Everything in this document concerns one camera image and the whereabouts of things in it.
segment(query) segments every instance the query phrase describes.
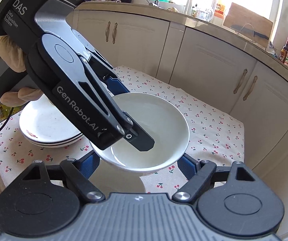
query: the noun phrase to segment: cutting board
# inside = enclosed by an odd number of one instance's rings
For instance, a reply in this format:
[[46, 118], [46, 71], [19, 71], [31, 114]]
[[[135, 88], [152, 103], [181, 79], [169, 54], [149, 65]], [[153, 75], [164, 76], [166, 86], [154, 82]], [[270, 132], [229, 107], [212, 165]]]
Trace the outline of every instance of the cutting board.
[[[232, 3], [223, 25], [235, 31], [240, 31], [241, 28], [247, 23], [253, 26], [255, 32], [263, 34], [267, 36], [268, 38], [270, 37], [272, 27], [273, 27], [273, 23], [270, 20], [246, 9], [243, 6], [240, 6], [236, 3]], [[240, 29], [237, 30], [236, 27], [232, 28], [233, 25], [240, 26]], [[253, 35], [252, 32], [244, 31], [245, 28], [251, 31], [253, 30], [250, 25], [246, 25], [240, 33], [252, 40], [252, 35]], [[257, 35], [254, 35], [254, 42], [266, 48], [269, 43], [269, 40], [265, 38], [261, 38]]]

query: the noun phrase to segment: black cable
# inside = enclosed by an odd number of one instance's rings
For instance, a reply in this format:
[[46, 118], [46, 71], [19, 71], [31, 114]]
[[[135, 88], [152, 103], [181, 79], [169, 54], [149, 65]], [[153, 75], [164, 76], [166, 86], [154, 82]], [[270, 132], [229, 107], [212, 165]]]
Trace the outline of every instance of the black cable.
[[2, 129], [5, 127], [5, 125], [7, 124], [8, 120], [10, 119], [13, 110], [14, 110], [14, 108], [11, 108], [9, 115], [8, 115], [7, 119], [5, 120], [5, 123], [0, 127], [0, 132], [2, 131]]

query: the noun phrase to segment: gloved hand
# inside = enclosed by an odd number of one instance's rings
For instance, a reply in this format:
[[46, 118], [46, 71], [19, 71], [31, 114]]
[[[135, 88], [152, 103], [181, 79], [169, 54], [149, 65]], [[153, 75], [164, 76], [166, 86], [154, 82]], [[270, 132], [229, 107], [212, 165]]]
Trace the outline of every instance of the gloved hand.
[[[24, 64], [24, 56], [20, 49], [9, 36], [0, 36], [0, 57], [15, 72], [23, 72], [26, 70]], [[6, 92], [0, 98], [0, 102], [8, 107], [17, 107], [28, 101], [38, 100], [42, 96], [41, 90], [32, 88], [22, 88], [19, 92]]]

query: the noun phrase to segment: blue gripper part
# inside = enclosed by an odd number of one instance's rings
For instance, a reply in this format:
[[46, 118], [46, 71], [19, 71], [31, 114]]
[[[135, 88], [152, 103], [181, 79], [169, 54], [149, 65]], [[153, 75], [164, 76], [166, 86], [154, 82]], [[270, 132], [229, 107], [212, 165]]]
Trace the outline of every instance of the blue gripper part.
[[119, 79], [108, 78], [106, 82], [107, 82], [107, 88], [114, 95], [130, 92], [128, 88], [126, 88], [126, 86]]
[[95, 170], [99, 166], [100, 161], [100, 158], [95, 153], [95, 151], [92, 151], [92, 153], [93, 153], [92, 155], [86, 158], [82, 157], [81, 159], [79, 159], [79, 161], [81, 162], [79, 171], [87, 179], [89, 179], [90, 176], [95, 172]]
[[187, 180], [190, 180], [196, 173], [197, 161], [186, 153], [177, 161], [180, 171], [184, 174]]

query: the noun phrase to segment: cabinet handle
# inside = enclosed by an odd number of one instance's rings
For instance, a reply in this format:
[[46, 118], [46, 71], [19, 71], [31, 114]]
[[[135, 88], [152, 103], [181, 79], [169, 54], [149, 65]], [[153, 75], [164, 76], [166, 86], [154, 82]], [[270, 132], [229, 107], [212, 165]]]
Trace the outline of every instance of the cabinet handle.
[[116, 39], [116, 33], [117, 33], [117, 23], [115, 23], [115, 27], [114, 27], [114, 30], [113, 30], [113, 44], [115, 44], [115, 39]]
[[248, 73], [248, 69], [245, 69], [243, 71], [243, 75], [242, 75], [242, 78], [240, 79], [240, 82], [238, 83], [237, 87], [235, 88], [235, 90], [233, 91], [234, 94], [237, 93], [238, 89], [241, 87], [242, 83], [244, 82], [244, 78], [245, 78], [245, 75]]
[[106, 31], [105, 31], [105, 35], [106, 35], [106, 42], [108, 42], [108, 37], [109, 37], [109, 29], [111, 27], [111, 22], [108, 22], [107, 24], [107, 28], [106, 28]]
[[245, 94], [245, 96], [243, 97], [243, 100], [246, 100], [248, 98], [248, 96], [251, 94], [251, 92], [253, 91], [254, 89], [254, 86], [255, 86], [255, 83], [257, 82], [257, 76], [254, 76], [254, 79], [253, 79], [253, 82], [252, 82], [252, 85], [249, 89], [249, 91]]

